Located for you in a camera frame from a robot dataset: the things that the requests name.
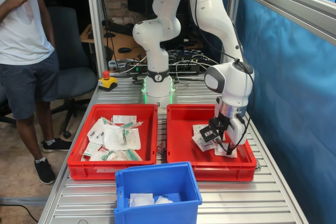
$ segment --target metal rail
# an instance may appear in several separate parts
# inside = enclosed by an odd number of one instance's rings
[[[328,0],[255,0],[336,46],[336,3]]]

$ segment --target floor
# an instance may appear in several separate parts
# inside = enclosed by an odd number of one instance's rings
[[[87,99],[92,97],[92,93],[76,100]],[[51,104],[51,108],[62,105],[62,100],[57,100]],[[53,115],[54,136],[62,136],[62,123],[65,119],[66,111]],[[72,141],[76,135],[84,112],[78,112],[76,118],[72,117],[68,126],[71,132]],[[39,141],[43,140],[43,135],[37,121],[35,129]],[[66,152],[45,153],[44,156],[52,165],[55,174],[59,173],[60,168],[66,158]],[[47,198],[53,185],[42,184],[34,168],[33,157],[20,140],[16,127],[6,123],[0,123],[0,201],[4,197],[44,197]],[[42,214],[43,206],[27,206],[35,219],[39,219]],[[0,207],[0,218],[2,224],[35,223],[29,216],[28,212],[22,207]]]

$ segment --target red button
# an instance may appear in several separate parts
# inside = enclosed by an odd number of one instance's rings
[[[104,72],[103,72],[103,78],[104,78],[105,80],[108,80],[108,79],[110,78],[110,72],[109,72],[109,71],[104,71]]]

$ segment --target person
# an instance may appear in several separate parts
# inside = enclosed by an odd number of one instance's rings
[[[57,95],[59,63],[52,28],[44,0],[0,0],[0,79],[20,138],[44,184],[56,178],[39,148],[34,112],[43,132],[43,152],[71,146],[53,134],[50,102]]]

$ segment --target blue plastic bin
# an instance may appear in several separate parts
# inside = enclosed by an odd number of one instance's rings
[[[202,197],[190,162],[131,167],[116,173],[116,224],[196,224]],[[170,204],[129,207],[130,194],[166,195]]]

